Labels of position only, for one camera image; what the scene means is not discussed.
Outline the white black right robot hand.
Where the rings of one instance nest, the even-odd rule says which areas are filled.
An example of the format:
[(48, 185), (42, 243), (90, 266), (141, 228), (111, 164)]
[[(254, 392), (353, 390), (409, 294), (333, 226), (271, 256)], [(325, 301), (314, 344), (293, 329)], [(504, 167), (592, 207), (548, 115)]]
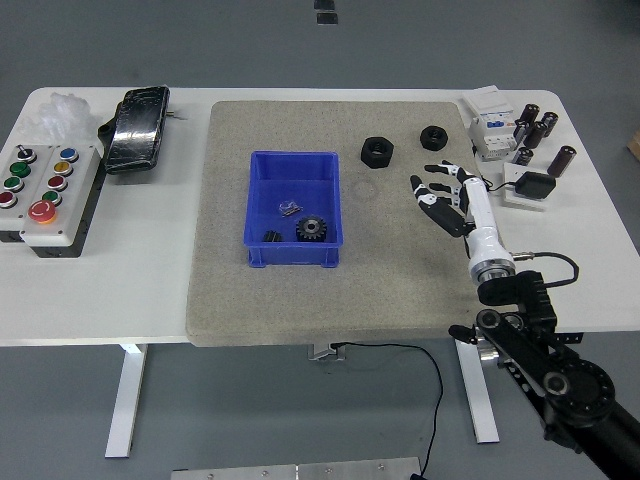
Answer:
[(459, 182), (457, 187), (437, 183), (426, 185), (419, 176), (410, 177), (420, 209), (452, 237), (465, 240), (472, 282), (480, 285), (495, 278), (513, 276), (514, 260), (501, 243), (482, 178), (446, 160), (428, 164), (424, 170), (451, 176)]

